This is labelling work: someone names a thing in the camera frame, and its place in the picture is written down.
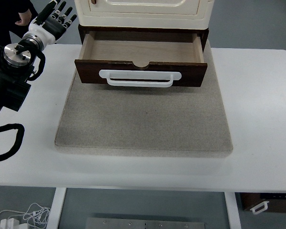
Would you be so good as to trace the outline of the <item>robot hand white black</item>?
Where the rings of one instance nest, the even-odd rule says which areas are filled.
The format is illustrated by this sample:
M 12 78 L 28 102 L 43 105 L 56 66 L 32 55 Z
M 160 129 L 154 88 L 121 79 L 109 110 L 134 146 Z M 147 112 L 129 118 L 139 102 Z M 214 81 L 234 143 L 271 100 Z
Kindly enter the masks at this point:
M 66 8 L 66 1 L 52 0 L 29 24 L 26 35 L 36 38 L 44 47 L 54 44 L 77 18 L 77 15 L 72 13 L 73 7 Z

